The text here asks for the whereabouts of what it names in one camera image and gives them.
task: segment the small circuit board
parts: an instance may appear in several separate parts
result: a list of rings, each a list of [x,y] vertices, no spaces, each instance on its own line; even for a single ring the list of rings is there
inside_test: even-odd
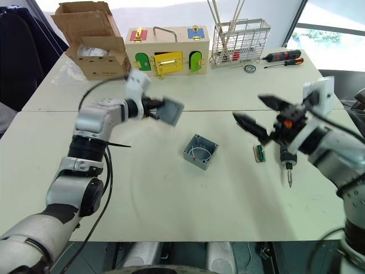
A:
[[[262,145],[258,144],[257,146],[254,146],[253,152],[254,152],[255,160],[257,163],[266,162],[265,150],[263,150]]]

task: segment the round metal washer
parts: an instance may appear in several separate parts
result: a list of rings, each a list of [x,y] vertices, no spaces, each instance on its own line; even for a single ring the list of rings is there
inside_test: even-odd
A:
[[[246,65],[244,67],[244,71],[248,73],[254,73],[256,71],[256,67],[254,65]]]

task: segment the brass lock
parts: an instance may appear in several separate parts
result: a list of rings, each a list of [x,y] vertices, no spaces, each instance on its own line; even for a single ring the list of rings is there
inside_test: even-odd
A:
[[[197,33],[199,30],[199,27],[197,25],[192,26],[192,30]]]
[[[134,42],[141,42],[142,41],[142,30],[143,28],[139,27],[136,31],[136,36],[134,38]]]

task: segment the green door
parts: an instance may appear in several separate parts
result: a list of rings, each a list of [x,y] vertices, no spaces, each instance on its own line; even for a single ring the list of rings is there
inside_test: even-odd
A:
[[[148,56],[146,53],[137,53],[136,61],[137,61],[139,70],[143,70],[143,71],[151,70],[151,66],[149,65],[149,60],[148,60]]]
[[[192,51],[190,53],[189,67],[191,72],[196,72],[201,69],[201,52]]]

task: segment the red screwdriver handle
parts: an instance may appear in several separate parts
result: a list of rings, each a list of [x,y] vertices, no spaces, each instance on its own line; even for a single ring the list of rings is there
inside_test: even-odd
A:
[[[288,60],[284,62],[284,66],[293,66],[293,65],[299,65],[304,62],[304,58],[297,58],[293,60]]]

